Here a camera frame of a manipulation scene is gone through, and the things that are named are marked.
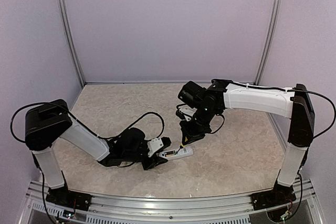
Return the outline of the yellow handled screwdriver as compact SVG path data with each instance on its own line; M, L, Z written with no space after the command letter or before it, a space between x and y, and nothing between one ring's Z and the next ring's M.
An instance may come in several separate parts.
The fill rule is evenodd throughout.
M176 154L182 150L186 145L188 144L188 138L187 137L183 137L182 141L181 141L181 144L179 146L179 148L177 149L176 151Z

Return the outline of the white remote control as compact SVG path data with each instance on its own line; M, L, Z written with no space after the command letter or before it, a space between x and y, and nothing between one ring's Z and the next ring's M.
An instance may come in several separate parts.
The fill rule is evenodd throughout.
M171 160L176 160L176 159L181 159L181 158L187 158L194 154L194 151L191 147L185 147L182 150L180 150L176 155L165 157L164 153L169 152L169 151L177 151L177 149L162 151L159 153L159 156L162 158L166 158L168 161L171 161Z

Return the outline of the gold black battery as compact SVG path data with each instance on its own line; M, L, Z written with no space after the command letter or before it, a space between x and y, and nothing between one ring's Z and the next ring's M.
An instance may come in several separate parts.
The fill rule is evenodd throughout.
M165 155L165 157L174 156L174 155L176 155L176 151L165 152L164 155Z

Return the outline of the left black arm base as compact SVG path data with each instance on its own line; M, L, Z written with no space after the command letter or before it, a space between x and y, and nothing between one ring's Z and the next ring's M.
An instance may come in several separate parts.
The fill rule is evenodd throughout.
M64 180L64 185L56 189L49 188L46 201L55 205L71 208L73 210L88 211L92 195L70 190L63 172L61 172L61 174Z

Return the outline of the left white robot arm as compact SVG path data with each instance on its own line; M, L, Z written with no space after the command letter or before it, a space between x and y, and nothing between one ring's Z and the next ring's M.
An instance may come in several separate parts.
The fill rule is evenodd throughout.
M45 182L53 189L53 197L64 206L73 201L74 195L66 188L66 179L54 152L59 138L87 153L104 167L126 168L141 163L144 170L166 163L167 159L160 152L171 145L170 138L161 135L147 140L145 133L133 124L117 136L99 136L71 114L62 99L33 105L25 115L24 141Z

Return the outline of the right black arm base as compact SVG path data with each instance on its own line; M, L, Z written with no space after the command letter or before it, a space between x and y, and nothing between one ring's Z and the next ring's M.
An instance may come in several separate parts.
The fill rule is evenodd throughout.
M278 182L278 179L275 181L272 189L253 193L250 195L250 198L254 210L291 204L297 199L293 184L284 186Z

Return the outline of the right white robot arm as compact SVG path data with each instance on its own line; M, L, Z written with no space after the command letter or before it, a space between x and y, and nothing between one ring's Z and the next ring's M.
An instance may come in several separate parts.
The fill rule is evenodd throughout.
M289 187L295 181L303 160L313 141L314 110L307 89L298 84L294 89L254 86L232 80L213 79L208 88L193 81L183 85L178 98L195 109L190 120L180 122L181 147L211 134L210 122L226 109L246 109L276 114L291 120L288 147L279 171L277 187L269 192L273 205L281 204L289 196Z

